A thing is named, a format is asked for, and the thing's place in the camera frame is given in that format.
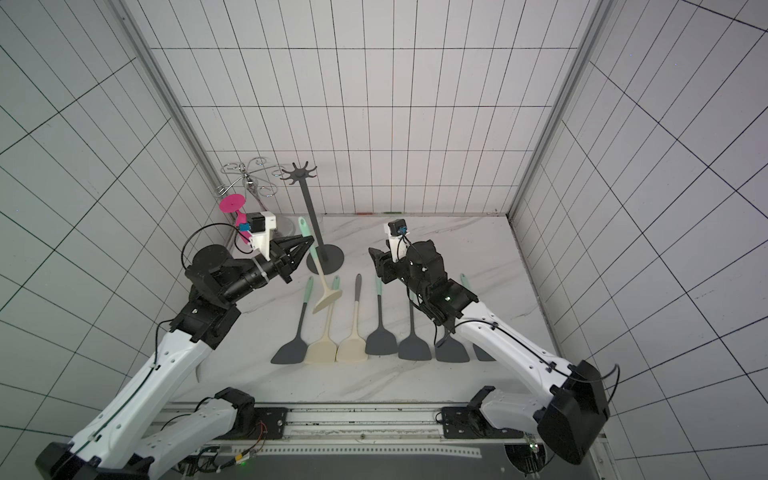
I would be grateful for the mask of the beige spoon green handle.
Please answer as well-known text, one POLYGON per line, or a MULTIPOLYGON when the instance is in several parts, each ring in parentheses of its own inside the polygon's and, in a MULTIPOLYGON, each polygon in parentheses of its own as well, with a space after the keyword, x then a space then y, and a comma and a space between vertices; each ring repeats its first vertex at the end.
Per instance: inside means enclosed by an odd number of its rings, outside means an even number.
POLYGON ((323 309, 325 309, 325 308, 329 307, 330 305, 332 305, 338 299, 340 299, 342 294, 343 294, 343 292, 338 287, 329 287, 328 286, 328 284, 326 282, 325 274, 324 274, 324 271, 323 271, 323 267, 322 267, 322 265, 320 263, 320 259, 319 259, 318 254, 317 254, 317 249, 314 246, 314 237, 311 234, 310 227, 309 227, 309 224, 307 223, 306 219, 304 217, 299 217, 298 218, 298 225, 299 225, 299 229, 301 231, 301 234, 304 237, 308 237, 309 240, 310 240, 309 252, 310 252, 311 258, 312 258, 312 260, 313 260, 313 262, 315 264, 315 267, 317 269, 320 283, 321 283, 321 285, 323 287, 323 295, 318 300, 318 302, 316 303, 316 305, 315 305, 315 307, 313 309, 314 313, 318 313, 318 312, 322 311, 323 309))

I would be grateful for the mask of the grey utensil green handle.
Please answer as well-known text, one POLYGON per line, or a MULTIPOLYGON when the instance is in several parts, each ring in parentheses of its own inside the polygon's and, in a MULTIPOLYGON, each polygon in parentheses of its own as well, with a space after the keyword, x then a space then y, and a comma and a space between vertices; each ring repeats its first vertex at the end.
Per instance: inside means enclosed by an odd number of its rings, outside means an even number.
POLYGON ((367 355, 385 356, 395 354, 398 350, 398 343, 395 335, 388 331, 383 322, 383 283, 380 278, 376 278, 376 300, 377 300, 377 328, 369 334, 366 339, 365 353, 367 355))

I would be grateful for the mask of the beige spatula grey handle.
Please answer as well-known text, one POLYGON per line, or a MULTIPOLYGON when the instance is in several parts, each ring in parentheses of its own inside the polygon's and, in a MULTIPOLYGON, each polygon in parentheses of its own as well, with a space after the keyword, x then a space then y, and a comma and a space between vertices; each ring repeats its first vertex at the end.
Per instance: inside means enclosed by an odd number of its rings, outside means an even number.
POLYGON ((367 360, 366 342, 359 334, 360 297, 362 290, 362 275, 355 278, 354 304, 352 327, 350 334, 339 344, 336 361, 339 363, 359 363, 367 360))

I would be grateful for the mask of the beige spatula green handle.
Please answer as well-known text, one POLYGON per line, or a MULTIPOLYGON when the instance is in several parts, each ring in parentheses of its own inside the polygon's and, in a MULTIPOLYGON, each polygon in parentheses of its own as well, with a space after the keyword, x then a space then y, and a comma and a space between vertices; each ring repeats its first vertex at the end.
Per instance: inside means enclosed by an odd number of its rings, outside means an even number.
POLYGON ((333 363, 336 358, 337 344, 330 338, 330 326, 335 302, 342 296, 340 289, 340 277, 336 275, 332 284, 332 294, 324 297, 319 305, 327 311, 326 322, 322 337, 309 345, 304 362, 306 364, 333 363))

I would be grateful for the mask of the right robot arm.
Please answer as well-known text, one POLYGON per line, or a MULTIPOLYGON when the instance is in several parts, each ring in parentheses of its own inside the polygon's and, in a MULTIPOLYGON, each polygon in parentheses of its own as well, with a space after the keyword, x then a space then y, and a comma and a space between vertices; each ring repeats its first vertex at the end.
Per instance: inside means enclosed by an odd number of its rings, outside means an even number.
POLYGON ((488 391, 479 401, 481 418, 497 430, 534 433, 553 454, 581 464, 610 417, 599 370, 586 360, 573 364, 507 325, 448 276, 432 241, 391 237, 387 246, 369 251, 377 277, 385 284, 402 282, 417 310, 478 345, 525 385, 524 394, 488 391))

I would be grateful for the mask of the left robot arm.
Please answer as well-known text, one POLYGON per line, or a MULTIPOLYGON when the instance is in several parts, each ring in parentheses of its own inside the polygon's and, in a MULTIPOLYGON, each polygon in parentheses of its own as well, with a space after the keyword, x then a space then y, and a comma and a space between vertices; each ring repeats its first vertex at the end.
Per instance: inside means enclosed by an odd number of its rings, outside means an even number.
POLYGON ((268 255, 235 258, 219 244, 199 250, 185 275, 189 300, 155 338, 146 374, 136 375, 108 406, 66 443, 52 442, 35 466, 45 479, 158 479, 204 444, 253 433, 252 396, 226 388, 200 410, 148 435, 152 421, 193 371, 224 340, 241 312, 239 300, 280 277, 291 280, 313 248, 312 236, 269 243, 268 255))

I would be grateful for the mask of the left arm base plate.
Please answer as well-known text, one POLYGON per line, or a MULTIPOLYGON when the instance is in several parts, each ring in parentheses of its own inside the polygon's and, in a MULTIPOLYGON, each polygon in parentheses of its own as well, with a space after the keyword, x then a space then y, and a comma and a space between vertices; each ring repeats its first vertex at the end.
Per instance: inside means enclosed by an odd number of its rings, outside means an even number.
POLYGON ((280 440, 284 436, 288 409, 244 407, 236 410, 234 425, 215 441, 280 440))

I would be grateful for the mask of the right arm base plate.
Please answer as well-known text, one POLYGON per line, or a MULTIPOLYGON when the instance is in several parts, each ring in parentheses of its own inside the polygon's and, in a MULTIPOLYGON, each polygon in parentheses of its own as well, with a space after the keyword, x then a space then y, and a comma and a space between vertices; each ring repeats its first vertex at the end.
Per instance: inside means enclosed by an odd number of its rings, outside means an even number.
POLYGON ((445 406, 436 415, 436 422, 443 429, 443 436, 453 440, 522 439, 518 430, 493 427, 478 408, 445 406))

